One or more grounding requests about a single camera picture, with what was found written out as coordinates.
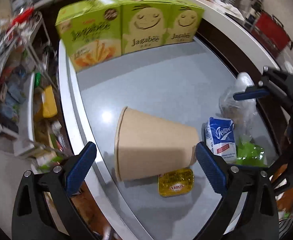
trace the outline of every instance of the cartoon potato face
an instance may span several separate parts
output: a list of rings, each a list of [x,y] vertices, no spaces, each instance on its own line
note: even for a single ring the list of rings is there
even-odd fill
[[[175,26],[176,27],[187,27],[192,28],[198,22],[198,15],[193,10],[184,10],[176,18]]]
[[[163,22],[163,14],[159,9],[154,7],[143,8],[133,16],[130,22],[130,32],[160,30],[164,27]]]

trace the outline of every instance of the cardboard box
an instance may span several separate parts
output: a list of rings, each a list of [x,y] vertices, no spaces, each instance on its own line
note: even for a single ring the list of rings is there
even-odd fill
[[[120,19],[116,0],[84,0],[61,8],[56,29],[75,71],[121,56]]]
[[[171,4],[165,0],[116,0],[121,4],[122,54],[162,46]]]
[[[165,44],[190,42],[200,25],[204,9],[187,0],[166,0],[172,3]]]

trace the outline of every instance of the metal bolt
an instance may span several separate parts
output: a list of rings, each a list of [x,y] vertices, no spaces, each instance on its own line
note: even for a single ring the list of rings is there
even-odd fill
[[[62,167],[61,167],[61,166],[55,166],[55,167],[53,168],[53,171],[54,171],[55,173],[59,173],[61,170],[62,170]]]
[[[29,177],[31,175],[31,171],[24,172],[24,177]]]
[[[266,171],[261,171],[261,176],[264,177],[264,178],[267,177]]]
[[[239,168],[237,166],[232,166],[231,171],[234,173],[237,173],[237,172],[239,172]]]

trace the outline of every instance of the brown paper cup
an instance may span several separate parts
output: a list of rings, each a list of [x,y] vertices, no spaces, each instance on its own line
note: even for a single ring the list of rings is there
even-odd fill
[[[188,167],[198,142],[194,127],[125,107],[115,135],[116,177],[140,179]]]

